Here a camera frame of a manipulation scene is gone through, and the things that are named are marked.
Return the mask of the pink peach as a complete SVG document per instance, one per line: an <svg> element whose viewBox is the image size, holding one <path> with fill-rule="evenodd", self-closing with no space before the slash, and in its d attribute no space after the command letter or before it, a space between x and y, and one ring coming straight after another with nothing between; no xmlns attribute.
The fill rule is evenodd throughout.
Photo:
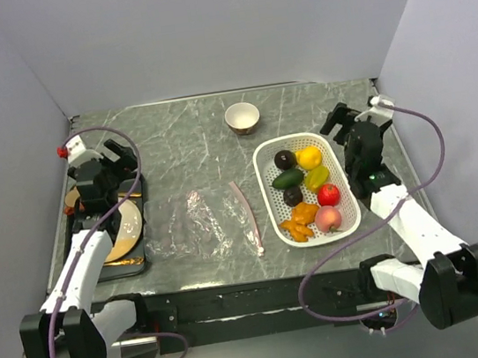
<svg viewBox="0 0 478 358"><path fill-rule="evenodd" d="M333 233L340 228L343 221L340 211L334 206L321 206L315 216L316 228L324 233Z"/></svg>

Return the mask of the dark green avocado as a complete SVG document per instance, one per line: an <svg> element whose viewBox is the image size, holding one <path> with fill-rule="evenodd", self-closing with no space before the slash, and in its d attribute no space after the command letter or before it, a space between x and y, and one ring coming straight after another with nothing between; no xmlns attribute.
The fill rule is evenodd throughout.
<svg viewBox="0 0 478 358"><path fill-rule="evenodd" d="M287 190L299 186L304 180L304 173L299 168L286 169L275 177L271 186L276 190Z"/></svg>

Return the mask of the orange ginger root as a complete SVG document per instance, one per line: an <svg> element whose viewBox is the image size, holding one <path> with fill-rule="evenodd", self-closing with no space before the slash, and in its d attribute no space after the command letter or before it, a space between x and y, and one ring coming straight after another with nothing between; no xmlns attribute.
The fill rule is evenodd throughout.
<svg viewBox="0 0 478 358"><path fill-rule="evenodd" d="M314 223L319 207L317 204L301 202L291 212L289 220L283 220L279 227L287 230L294 242L307 242L315 234L309 224Z"/></svg>

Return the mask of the dark purple mangosteen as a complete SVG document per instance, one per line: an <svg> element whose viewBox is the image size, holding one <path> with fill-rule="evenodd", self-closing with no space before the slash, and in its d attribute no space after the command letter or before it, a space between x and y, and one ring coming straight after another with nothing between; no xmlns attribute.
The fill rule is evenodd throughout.
<svg viewBox="0 0 478 358"><path fill-rule="evenodd" d="M278 151L274 158L275 167L282 171L286 171L296 167L295 153L289 150Z"/></svg>
<svg viewBox="0 0 478 358"><path fill-rule="evenodd" d="M282 198L285 205L294 208L303 201L304 196L301 189L298 186L294 186L284 190Z"/></svg>

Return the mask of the clear zip top bag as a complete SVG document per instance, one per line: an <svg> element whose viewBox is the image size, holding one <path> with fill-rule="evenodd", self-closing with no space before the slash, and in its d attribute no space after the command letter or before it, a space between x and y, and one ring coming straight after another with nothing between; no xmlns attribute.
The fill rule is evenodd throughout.
<svg viewBox="0 0 478 358"><path fill-rule="evenodd" d="M265 254L249 200L233 182L149 200L144 215L151 264L197 265L237 253Z"/></svg>

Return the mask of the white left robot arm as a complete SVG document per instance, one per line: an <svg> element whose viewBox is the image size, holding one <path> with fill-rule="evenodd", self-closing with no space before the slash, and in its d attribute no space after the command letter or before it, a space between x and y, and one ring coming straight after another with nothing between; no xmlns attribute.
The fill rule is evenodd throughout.
<svg viewBox="0 0 478 358"><path fill-rule="evenodd" d="M108 349L123 334L139 338L150 328L151 315L139 294L113 297L99 315L90 316L93 291L120 230L123 200L118 188L128 180L139 186L141 180L141 159L134 144L123 146L108 139L104 145L117 160L63 146L68 175L79 193L71 250L47 301L20 323L26 358L108 358Z"/></svg>

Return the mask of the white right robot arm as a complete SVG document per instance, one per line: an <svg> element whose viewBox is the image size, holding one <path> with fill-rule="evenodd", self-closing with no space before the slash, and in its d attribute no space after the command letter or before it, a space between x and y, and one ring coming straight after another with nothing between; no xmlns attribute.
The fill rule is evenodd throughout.
<svg viewBox="0 0 478 358"><path fill-rule="evenodd" d="M446 230L414 200L414 193L383 160L384 133L397 108L378 95L359 111L339 102L321 133L334 134L344 150L344 169L355 198L389 225L418 259L408 265L391 255L361 262L359 290L370 301L393 292L418 304L443 330L478 317L478 243Z"/></svg>

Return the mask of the gold spoon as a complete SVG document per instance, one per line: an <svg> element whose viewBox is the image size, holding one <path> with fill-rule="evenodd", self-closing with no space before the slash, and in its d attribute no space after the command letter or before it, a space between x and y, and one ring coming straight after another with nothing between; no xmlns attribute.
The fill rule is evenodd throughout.
<svg viewBox="0 0 478 358"><path fill-rule="evenodd" d="M143 195L140 192L123 192L123 193L118 193L117 197L119 199L123 198L141 198Z"/></svg>

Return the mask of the black rectangular tray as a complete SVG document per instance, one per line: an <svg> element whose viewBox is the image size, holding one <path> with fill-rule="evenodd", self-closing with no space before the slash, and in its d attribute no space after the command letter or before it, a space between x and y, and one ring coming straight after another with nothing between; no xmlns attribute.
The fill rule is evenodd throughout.
<svg viewBox="0 0 478 358"><path fill-rule="evenodd" d="M132 186L132 180L124 181L119 187L118 197L122 199ZM68 259L71 249L72 224L74 222L74 203L78 198L78 190L72 186L64 199L66 214L65 245L63 262ZM121 226L114 247L109 253L101 269L99 283L122 278L129 278L142 273L147 267L144 237L144 203L147 200L146 180L140 177L138 185L129 198L120 207Z"/></svg>

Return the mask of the yellow lemon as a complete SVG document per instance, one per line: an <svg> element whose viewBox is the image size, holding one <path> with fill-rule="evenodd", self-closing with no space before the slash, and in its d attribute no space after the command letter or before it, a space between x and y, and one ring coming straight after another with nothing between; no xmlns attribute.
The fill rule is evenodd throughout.
<svg viewBox="0 0 478 358"><path fill-rule="evenodd" d="M310 145L295 152L295 159L299 167L311 171L321 165L323 157L317 147Z"/></svg>

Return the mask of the small brown cup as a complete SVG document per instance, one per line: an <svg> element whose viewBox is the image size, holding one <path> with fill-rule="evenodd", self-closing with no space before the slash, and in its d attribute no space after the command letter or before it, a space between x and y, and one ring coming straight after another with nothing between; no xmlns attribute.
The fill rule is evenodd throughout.
<svg viewBox="0 0 478 358"><path fill-rule="evenodd" d="M78 212L83 212L85 210L84 206L79 205L78 206ZM66 216L72 216L75 213L75 207L74 206L65 206L63 209L63 213Z"/></svg>

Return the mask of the yellow green starfruit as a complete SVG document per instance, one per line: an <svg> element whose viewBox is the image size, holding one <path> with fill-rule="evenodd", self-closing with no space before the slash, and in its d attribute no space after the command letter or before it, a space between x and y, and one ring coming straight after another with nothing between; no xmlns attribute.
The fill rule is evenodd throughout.
<svg viewBox="0 0 478 358"><path fill-rule="evenodd" d="M320 187L323 186L329 179L329 169L326 166L317 166L313 168L305 177L305 187L312 193L317 194Z"/></svg>

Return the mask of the gold fork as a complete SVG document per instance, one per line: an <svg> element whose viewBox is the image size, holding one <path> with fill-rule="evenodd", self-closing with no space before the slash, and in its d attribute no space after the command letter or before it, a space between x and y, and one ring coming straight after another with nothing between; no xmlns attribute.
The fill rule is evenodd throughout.
<svg viewBox="0 0 478 358"><path fill-rule="evenodd" d="M146 262L146 259L143 257L134 257L121 260L115 260L113 262L108 262L103 265L103 268L122 268L128 266L141 266Z"/></svg>

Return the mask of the white ceramic bowl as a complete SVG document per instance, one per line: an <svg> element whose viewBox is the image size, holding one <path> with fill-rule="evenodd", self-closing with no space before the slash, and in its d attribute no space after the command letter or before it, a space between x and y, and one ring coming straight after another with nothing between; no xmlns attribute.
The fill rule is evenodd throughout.
<svg viewBox="0 0 478 358"><path fill-rule="evenodd" d="M224 120L236 135L250 135L260 120L258 107L248 102L237 102L226 109Z"/></svg>

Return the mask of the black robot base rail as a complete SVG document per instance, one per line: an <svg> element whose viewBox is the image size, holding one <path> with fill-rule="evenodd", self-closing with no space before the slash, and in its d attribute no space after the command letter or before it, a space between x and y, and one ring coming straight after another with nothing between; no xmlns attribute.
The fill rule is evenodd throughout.
<svg viewBox="0 0 478 358"><path fill-rule="evenodd" d="M304 289L311 310L331 317L353 316L397 301L398 295L366 295L358 270L325 272ZM321 326L298 302L301 277L186 290L144 297L150 332L173 332L190 347Z"/></svg>

